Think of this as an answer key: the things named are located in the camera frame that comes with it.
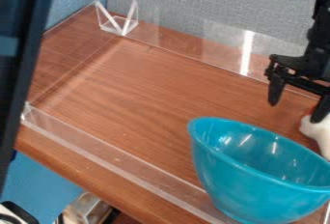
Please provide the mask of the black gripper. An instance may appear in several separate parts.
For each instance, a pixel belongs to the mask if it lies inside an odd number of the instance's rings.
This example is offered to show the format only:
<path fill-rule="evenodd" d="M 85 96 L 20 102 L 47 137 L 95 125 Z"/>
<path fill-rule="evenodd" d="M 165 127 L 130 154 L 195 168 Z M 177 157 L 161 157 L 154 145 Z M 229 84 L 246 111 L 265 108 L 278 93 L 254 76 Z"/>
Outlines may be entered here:
<path fill-rule="evenodd" d="M 320 84 L 320 81 L 330 83 L 330 56 L 292 57 L 273 54 L 265 75 L 270 80 L 272 106 L 278 104 L 286 84 L 322 96 L 312 112 L 312 123 L 318 124 L 330 114 L 330 86 Z"/>

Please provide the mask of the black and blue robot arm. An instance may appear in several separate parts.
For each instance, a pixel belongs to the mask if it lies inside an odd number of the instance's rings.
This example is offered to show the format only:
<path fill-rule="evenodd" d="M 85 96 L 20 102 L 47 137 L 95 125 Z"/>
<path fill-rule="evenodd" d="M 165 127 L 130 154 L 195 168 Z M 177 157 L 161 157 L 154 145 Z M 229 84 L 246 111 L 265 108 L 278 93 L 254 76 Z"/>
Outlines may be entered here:
<path fill-rule="evenodd" d="M 53 1 L 0 0 L 0 194 L 15 156 L 20 113 L 38 65 Z M 320 123 L 330 114 L 330 87 L 321 84 L 330 82 L 330 0 L 316 0 L 313 19 L 305 55 L 272 55 L 266 76 L 272 105 L 278 103 L 285 85 L 320 95 L 312 112 L 312 121 Z"/>

